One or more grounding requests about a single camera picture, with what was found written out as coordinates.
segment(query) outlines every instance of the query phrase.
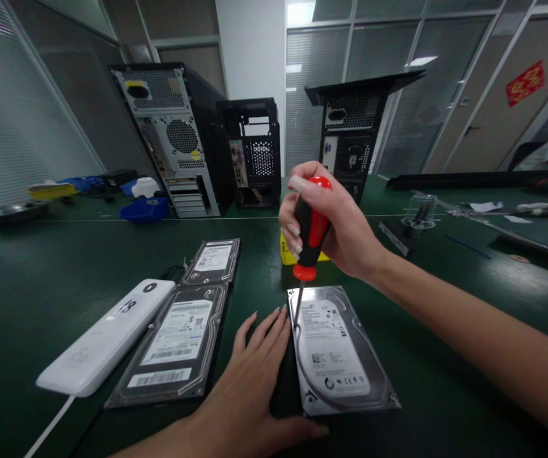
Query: red screwdriver handle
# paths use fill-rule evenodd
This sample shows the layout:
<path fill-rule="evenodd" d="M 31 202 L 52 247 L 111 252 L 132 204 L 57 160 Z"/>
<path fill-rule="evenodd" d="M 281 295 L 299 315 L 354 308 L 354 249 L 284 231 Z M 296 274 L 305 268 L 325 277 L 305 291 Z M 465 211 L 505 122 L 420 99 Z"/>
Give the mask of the red screwdriver handle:
<path fill-rule="evenodd" d="M 311 182 L 325 189 L 332 189 L 329 180 L 322 176 L 310 178 Z M 329 230 L 329 219 L 315 211 L 299 196 L 295 206 L 295 218 L 299 223 L 299 236 L 303 242 L 298 263 L 293 266 L 293 275 L 301 281 L 312 281 L 317 277 L 315 267 L 319 260 L 323 240 Z"/>

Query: white power bank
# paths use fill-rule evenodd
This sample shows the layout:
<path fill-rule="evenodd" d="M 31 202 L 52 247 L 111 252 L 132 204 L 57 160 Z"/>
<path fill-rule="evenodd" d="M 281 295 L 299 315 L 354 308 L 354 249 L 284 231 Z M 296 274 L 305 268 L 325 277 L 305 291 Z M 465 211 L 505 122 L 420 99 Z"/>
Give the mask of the white power bank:
<path fill-rule="evenodd" d="M 85 398 L 136 342 L 174 289 L 174 281 L 140 282 L 37 378 L 37 386 Z"/>

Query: black computer case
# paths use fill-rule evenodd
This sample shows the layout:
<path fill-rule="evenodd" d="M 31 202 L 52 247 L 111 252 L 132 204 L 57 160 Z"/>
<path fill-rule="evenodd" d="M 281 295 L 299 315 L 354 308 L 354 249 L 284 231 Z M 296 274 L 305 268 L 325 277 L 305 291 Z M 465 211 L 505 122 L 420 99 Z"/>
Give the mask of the black computer case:
<path fill-rule="evenodd" d="M 306 87 L 312 106 L 323 106 L 319 161 L 360 203 L 387 97 L 422 78 L 424 71 L 317 88 Z"/>
<path fill-rule="evenodd" d="M 223 215 L 234 199 L 219 148 L 216 104 L 226 98 L 182 62 L 109 68 L 178 217 Z"/>
<path fill-rule="evenodd" d="M 273 98 L 217 102 L 238 208 L 280 203 L 280 126 Z"/>

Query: black chair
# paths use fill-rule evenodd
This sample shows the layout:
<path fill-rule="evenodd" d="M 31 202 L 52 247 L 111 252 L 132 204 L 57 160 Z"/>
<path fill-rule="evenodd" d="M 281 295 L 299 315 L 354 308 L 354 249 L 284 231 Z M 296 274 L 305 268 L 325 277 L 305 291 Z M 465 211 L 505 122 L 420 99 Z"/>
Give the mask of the black chair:
<path fill-rule="evenodd" d="M 544 144 L 545 143 L 543 142 L 526 142 L 518 146 L 516 152 L 514 153 L 514 158 L 511 160 L 511 163 L 507 168 L 507 172 L 512 172 L 520 162 L 529 157 L 531 153 Z"/>

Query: desk surface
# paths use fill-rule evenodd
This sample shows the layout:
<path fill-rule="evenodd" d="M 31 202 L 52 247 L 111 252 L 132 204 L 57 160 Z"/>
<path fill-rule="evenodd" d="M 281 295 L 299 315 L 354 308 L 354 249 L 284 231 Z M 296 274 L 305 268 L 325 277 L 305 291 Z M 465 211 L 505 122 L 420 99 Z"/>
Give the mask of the desk surface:
<path fill-rule="evenodd" d="M 510 189 L 438 194 L 454 204 L 525 200 Z M 392 251 L 378 223 L 399 222 L 409 197 L 408 191 L 386 190 L 379 178 L 368 181 L 361 208 Z M 75 201 L 71 208 L 53 203 L 47 220 L 0 232 L 0 456 L 26 453 L 67 399 L 36 388 L 41 371 L 137 283 L 158 277 L 185 256 L 190 259 L 202 240 L 242 240 L 215 379 L 227 365 L 242 321 L 255 310 L 264 317 L 285 303 L 288 288 L 297 286 L 291 268 L 280 262 L 276 210 L 232 207 L 225 218 L 134 226 L 117 220 L 122 202 Z M 412 261 L 548 334 L 548 262 L 518 263 L 509 258 L 511 251 L 492 248 L 493 230 L 463 218 L 439 217 L 437 226 L 417 241 Z M 506 221 L 500 216 L 491 220 Z M 548 221 L 511 227 L 548 242 Z M 446 239 L 445 233 L 487 251 L 492 259 Z M 323 418 L 331 430 L 328 439 L 282 455 L 304 456 L 309 447 L 322 456 L 349 449 L 378 456 L 548 455 L 548 431 L 405 311 L 329 262 L 319 264 L 315 281 L 315 286 L 324 285 L 346 289 L 403 409 Z M 200 401 L 186 401 L 102 411 L 129 358 L 93 396 L 75 400 L 37 457 L 100 457 L 199 406 Z M 301 413 L 297 377 L 290 345 L 271 403 L 275 415 Z"/>

